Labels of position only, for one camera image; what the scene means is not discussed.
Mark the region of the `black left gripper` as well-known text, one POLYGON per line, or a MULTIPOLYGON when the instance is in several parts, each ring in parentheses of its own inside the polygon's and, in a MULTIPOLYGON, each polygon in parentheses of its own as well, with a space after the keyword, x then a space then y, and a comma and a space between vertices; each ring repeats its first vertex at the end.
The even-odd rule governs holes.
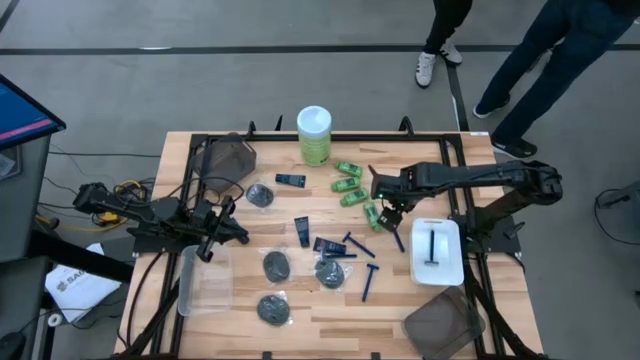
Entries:
POLYGON ((219 211, 213 210, 214 205, 203 200, 192 213, 191 220, 198 229, 203 242, 196 250, 197 256, 203 262, 210 262, 213 257, 213 244, 224 244, 232 240, 237 240, 240 244, 249 243, 249 232, 232 217, 235 211, 233 198, 226 195, 218 205, 219 211))

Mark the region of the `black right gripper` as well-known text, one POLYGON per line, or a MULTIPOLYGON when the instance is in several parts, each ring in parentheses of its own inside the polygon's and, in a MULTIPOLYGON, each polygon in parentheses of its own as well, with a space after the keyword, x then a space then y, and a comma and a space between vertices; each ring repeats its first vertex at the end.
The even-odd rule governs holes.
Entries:
POLYGON ((378 173, 371 165, 368 166, 372 178, 372 200, 383 206, 378 222, 388 230, 396 230, 403 219, 403 213, 409 213, 415 208, 415 198, 411 196, 410 168, 400 170, 398 176, 378 173))

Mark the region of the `black item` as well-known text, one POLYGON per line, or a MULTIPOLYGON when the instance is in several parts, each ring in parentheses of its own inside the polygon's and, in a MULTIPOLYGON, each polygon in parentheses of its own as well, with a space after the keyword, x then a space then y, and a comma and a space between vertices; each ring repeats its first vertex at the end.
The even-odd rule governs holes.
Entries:
POLYGON ((269 207, 275 198, 274 192, 264 185, 257 182, 252 184, 246 191, 245 197, 247 201, 258 208, 269 207))
POLYGON ((342 292, 353 273, 353 267, 349 263, 322 256, 315 257, 312 270, 320 285, 333 292, 342 292))
POLYGON ((261 297, 256 305, 258 317, 265 323, 280 327, 293 321, 291 307, 284 291, 261 297))
POLYGON ((286 247, 269 247, 259 250, 262 269, 270 284, 280 284, 292 279, 292 269, 286 247))

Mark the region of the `clear plastic bin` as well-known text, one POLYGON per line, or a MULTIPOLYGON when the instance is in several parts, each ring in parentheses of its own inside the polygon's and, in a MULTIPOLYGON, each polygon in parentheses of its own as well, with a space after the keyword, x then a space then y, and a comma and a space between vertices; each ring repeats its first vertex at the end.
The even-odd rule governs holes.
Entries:
POLYGON ((210 315, 230 309, 233 300, 233 267, 230 250, 215 243, 210 262, 196 254, 196 245, 181 253, 178 312, 183 317, 210 315))

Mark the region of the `green disinfecting wipes canister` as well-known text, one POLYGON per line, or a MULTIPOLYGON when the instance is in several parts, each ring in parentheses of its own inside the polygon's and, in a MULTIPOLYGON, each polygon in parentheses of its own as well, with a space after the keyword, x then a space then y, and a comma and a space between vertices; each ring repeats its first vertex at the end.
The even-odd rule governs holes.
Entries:
POLYGON ((330 112, 318 105, 307 106, 298 113, 296 123, 302 159, 309 166, 324 165, 331 154, 330 112))

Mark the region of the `white plastic bin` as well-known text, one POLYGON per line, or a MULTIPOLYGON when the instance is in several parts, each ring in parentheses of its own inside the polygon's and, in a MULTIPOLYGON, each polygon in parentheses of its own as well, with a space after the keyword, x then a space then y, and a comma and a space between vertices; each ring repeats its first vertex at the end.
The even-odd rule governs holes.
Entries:
POLYGON ((459 286, 464 282, 460 230, 446 219, 418 218, 410 234, 410 273, 419 285, 459 286), (426 265, 429 257, 430 230, 436 235, 435 258, 438 265, 426 265))

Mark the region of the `black diagonal beam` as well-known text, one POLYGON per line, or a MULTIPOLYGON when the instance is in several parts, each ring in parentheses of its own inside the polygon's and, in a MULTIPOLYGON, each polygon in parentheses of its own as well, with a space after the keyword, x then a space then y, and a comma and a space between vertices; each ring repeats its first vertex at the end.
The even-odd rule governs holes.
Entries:
POLYGON ((134 270, 133 266, 125 262, 91 252, 36 230, 31 232, 26 255, 45 256, 54 263, 123 283, 130 282, 134 270))

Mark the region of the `white printed paper sheet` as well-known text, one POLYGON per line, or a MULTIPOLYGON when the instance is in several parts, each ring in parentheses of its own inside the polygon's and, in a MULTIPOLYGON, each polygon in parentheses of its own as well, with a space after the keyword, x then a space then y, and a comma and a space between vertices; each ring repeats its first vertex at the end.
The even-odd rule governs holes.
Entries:
POLYGON ((120 286, 121 282, 64 265, 57 265, 45 279, 47 291, 70 323, 83 318, 120 286))

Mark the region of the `person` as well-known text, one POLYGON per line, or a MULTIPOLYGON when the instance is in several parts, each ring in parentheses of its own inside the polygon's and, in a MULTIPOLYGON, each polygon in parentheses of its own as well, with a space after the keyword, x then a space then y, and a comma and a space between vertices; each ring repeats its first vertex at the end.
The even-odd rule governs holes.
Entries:
POLYGON ((473 109, 483 119, 506 106, 516 83, 551 52, 537 80, 490 135, 494 150, 515 159, 534 156, 537 146, 524 134, 639 17, 640 0, 547 0, 473 109))
POLYGON ((428 88, 436 58, 441 56, 447 63, 458 66, 462 55, 451 42, 451 37, 468 16, 473 0, 433 0, 435 17, 431 31, 418 56, 415 82, 419 88, 428 88))

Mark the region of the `grey cabinet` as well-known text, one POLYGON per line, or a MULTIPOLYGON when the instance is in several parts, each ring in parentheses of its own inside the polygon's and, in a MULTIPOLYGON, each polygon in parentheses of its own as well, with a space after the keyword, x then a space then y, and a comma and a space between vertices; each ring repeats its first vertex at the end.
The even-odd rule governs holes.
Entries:
POLYGON ((46 167, 50 137, 24 143, 21 172, 0 181, 0 263, 26 256, 46 167))

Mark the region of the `monitor with blue screen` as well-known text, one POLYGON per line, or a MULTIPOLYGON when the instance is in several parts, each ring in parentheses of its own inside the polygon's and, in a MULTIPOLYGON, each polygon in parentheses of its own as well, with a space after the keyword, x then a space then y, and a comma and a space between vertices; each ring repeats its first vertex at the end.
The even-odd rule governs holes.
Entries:
POLYGON ((64 131, 66 123, 0 74, 0 150, 64 131))

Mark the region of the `black computer mouse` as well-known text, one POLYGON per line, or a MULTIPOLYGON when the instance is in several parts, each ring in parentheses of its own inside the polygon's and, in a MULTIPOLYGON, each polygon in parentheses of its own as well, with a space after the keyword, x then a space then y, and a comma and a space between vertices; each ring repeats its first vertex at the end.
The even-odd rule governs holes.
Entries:
POLYGON ((10 332, 0 338, 0 360, 20 360, 26 337, 21 332, 10 332))

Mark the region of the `black aluminium table frame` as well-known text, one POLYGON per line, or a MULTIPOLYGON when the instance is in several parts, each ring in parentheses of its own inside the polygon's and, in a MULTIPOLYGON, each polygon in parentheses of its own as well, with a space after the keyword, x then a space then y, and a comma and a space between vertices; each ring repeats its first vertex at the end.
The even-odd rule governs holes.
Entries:
POLYGON ((132 276, 131 359, 538 359, 523 289, 496 307, 485 240, 542 202, 549 170, 497 163, 470 133, 296 131, 167 135, 153 196, 198 224, 230 212, 243 241, 155 239, 132 276))

